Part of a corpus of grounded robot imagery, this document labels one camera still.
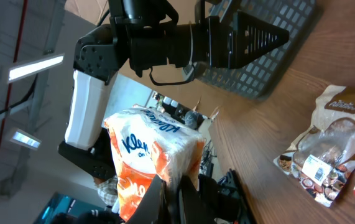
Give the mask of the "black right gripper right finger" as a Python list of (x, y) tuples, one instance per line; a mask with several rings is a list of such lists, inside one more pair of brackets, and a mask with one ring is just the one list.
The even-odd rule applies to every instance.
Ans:
[(181, 178), (178, 187), (178, 212), (181, 224), (216, 224), (212, 211), (186, 175)]

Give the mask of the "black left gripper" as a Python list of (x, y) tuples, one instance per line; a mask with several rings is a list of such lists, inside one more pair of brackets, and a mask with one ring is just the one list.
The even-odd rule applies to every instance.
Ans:
[[(211, 4), (205, 18), (205, 3)], [(162, 23), (165, 12), (129, 14), (129, 65), (144, 70), (172, 64), (203, 63), (214, 68), (242, 68), (289, 41), (289, 31), (244, 12), (241, 0), (197, 0), (194, 24), (178, 25), (178, 14)]]

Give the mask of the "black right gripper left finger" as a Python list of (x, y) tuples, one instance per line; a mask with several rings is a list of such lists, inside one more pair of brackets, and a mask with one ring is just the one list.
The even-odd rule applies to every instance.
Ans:
[(168, 221), (166, 182), (155, 176), (139, 206), (126, 224), (163, 224)]

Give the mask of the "orange small box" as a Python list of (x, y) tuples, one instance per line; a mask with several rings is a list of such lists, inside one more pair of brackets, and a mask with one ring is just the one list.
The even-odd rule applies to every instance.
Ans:
[(156, 110), (135, 105), (104, 120), (118, 177), (120, 216), (128, 221), (155, 176), (177, 191), (186, 175), (198, 185), (205, 146), (201, 133)]

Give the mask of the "brown snack pouch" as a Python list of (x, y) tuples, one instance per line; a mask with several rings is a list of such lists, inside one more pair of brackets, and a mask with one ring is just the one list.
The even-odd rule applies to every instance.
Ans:
[(316, 99), (310, 127), (274, 164), (330, 207), (355, 170), (355, 87), (328, 86)]

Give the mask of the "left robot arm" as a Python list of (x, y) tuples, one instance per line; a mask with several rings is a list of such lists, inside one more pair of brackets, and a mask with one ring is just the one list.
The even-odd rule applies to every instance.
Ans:
[(200, 66), (242, 68), (289, 40), (286, 29), (245, 12), (235, 12), (228, 25), (205, 16), (204, 10), (204, 2), (198, 1), (195, 22), (179, 24), (178, 12), (167, 0), (110, 0), (109, 22), (76, 43), (70, 119), (58, 153), (98, 179), (115, 175), (102, 120), (111, 80), (125, 63), (138, 76), (160, 65), (190, 67), (190, 83)]

